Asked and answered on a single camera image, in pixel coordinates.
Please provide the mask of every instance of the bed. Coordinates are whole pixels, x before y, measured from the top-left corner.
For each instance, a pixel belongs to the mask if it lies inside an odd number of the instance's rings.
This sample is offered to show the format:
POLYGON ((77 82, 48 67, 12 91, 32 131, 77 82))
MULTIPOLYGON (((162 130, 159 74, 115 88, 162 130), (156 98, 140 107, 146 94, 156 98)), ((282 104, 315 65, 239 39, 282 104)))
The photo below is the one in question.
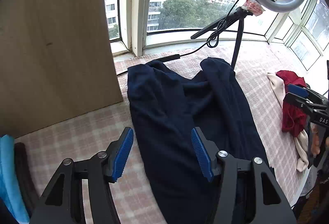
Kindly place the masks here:
MULTIPOLYGON (((220 44, 222 45, 214 49, 204 47, 195 54, 170 61, 166 65, 180 75, 192 78, 200 70, 199 64, 204 58, 217 57, 230 62, 234 42, 220 44)), ((174 53, 115 60, 116 70, 121 72, 129 66, 170 54, 174 53)), ((299 76, 305 74, 297 57, 284 45, 242 42, 235 67, 236 79, 249 102, 269 164, 274 167, 279 185, 288 201, 293 204, 305 183, 307 171, 296 171, 298 153, 293 138, 281 131, 281 107, 266 76, 268 71, 279 70, 292 70, 299 76)), ((127 98, 127 74, 120 76, 118 80, 123 102, 68 119, 15 140, 26 145, 30 172, 40 195, 64 158, 70 157, 74 161, 88 159, 98 151, 105 150, 111 141, 119 137, 124 127, 133 128, 127 98)), ((111 191, 121 223, 166 223, 145 175, 136 140, 123 176, 117 183, 111 184, 111 191)), ((85 180, 83 199, 86 222, 92 223, 88 184, 85 180)))

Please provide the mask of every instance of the red cloth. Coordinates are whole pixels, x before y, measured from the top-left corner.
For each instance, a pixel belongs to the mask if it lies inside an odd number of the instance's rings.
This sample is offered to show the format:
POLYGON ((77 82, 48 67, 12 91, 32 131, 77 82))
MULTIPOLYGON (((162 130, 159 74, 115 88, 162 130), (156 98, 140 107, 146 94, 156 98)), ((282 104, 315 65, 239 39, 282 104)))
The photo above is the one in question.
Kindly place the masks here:
MULTIPOLYGON (((276 75, 283 79, 286 93, 289 84, 306 87, 304 78, 298 77, 295 72, 281 70, 276 75)), ((283 101, 282 112, 282 131, 290 132, 292 136, 298 137, 298 134, 304 129, 306 114, 301 109, 285 101, 283 101)))

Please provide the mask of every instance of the blue gripper pad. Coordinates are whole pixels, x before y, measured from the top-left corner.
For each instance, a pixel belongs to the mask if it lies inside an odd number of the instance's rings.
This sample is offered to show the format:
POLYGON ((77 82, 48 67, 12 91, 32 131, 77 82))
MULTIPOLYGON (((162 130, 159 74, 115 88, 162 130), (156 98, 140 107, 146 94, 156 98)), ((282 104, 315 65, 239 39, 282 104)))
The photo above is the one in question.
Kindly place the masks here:
POLYGON ((113 181, 117 181, 118 178, 122 176, 123 169, 126 165, 131 147, 133 146, 134 142, 134 131, 132 128, 129 128, 126 136, 123 138, 121 145, 119 146, 118 152, 113 161, 113 170, 111 177, 113 181))
POLYGON ((298 96, 300 96, 302 98, 305 98, 305 99, 307 99, 308 96, 309 96, 307 90, 305 90, 304 88, 301 88, 299 86, 296 86, 294 84, 289 84, 288 85, 288 92, 293 93, 295 95, 298 95, 298 96))
POLYGON ((205 178, 208 179, 209 182, 212 182, 214 178, 214 173, 212 171, 212 162, 195 128, 192 129, 191 140, 202 174, 205 178))

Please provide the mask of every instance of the green tree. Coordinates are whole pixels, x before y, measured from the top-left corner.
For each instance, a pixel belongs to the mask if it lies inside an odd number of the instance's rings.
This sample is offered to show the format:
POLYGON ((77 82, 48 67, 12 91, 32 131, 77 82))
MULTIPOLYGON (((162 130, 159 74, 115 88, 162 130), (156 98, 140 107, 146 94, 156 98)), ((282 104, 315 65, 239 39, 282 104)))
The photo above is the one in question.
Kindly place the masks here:
POLYGON ((119 37, 119 26, 115 24, 112 28, 108 28, 109 39, 119 37))
POLYGON ((160 9, 158 29, 203 28, 228 13, 232 5, 207 0, 166 0, 160 9))

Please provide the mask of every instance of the wooden panel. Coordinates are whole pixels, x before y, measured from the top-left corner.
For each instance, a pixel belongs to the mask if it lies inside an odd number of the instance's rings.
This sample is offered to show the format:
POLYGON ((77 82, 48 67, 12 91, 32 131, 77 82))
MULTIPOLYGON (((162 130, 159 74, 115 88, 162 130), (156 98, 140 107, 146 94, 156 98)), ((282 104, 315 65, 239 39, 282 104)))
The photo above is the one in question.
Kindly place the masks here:
POLYGON ((122 101, 104 0, 0 0, 0 133, 122 101))

